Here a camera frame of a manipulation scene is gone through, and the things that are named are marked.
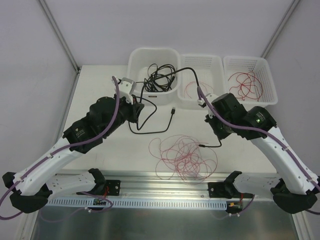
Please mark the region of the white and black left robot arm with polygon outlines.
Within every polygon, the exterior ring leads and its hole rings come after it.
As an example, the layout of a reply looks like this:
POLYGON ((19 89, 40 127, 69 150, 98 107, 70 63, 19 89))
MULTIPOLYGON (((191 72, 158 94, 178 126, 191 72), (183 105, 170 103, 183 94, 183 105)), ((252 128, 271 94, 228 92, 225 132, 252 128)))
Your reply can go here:
POLYGON ((57 173, 102 144, 125 122, 136 123, 143 108, 144 104, 136 98, 133 103, 126 102, 124 97, 99 98, 89 107, 86 116, 65 130, 56 144, 34 164, 21 172, 3 175, 12 206, 29 214, 57 197, 83 192, 103 195, 106 179, 97 168, 70 177, 59 177, 57 173))

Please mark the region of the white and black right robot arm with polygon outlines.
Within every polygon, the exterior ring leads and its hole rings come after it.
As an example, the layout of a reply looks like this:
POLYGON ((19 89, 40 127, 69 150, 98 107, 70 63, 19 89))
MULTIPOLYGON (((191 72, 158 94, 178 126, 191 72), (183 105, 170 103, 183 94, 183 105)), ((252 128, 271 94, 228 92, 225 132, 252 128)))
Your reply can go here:
POLYGON ((231 134, 250 141, 276 169, 276 176, 262 177, 233 171, 214 187, 221 198, 252 194, 271 199, 283 211, 310 212, 320 192, 320 177, 313 173, 291 149, 275 119, 261 106, 250 110, 231 93, 204 95, 205 122, 219 141, 231 134))

